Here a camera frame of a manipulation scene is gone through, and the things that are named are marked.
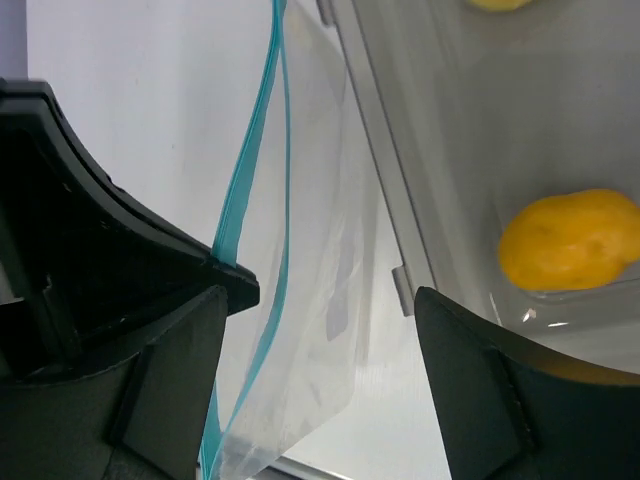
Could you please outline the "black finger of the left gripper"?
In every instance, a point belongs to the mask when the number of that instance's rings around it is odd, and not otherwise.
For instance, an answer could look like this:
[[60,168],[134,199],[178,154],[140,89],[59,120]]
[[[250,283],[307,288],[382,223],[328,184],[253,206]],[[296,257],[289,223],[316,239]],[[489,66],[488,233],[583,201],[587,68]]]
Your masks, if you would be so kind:
[[109,341],[220,287],[230,313],[256,276],[116,186],[41,81],[1,83],[1,357],[23,379],[73,368]]

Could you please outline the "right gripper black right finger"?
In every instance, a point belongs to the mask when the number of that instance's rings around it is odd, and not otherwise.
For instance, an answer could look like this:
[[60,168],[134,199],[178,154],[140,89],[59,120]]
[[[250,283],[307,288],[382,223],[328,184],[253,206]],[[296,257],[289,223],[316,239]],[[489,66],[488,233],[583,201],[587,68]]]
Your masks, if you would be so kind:
[[452,478],[638,478],[638,375],[549,349],[430,287],[414,313]]

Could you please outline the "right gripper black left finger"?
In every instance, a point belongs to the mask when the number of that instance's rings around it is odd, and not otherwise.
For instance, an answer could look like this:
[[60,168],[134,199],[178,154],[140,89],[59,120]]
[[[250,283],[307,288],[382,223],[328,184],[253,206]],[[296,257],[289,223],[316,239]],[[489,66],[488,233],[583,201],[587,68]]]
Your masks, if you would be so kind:
[[2,381],[2,478],[195,478],[227,314],[213,287],[74,372]]

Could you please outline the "clear zip top bag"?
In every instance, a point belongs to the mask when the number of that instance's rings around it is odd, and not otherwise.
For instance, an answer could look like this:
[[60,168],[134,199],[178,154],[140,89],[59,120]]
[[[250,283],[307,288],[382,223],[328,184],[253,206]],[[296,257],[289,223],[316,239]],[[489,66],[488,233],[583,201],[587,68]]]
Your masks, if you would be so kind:
[[200,447],[206,479],[246,479],[351,401],[369,337],[374,162],[345,55],[275,1],[257,98],[214,237],[255,270],[230,323]]

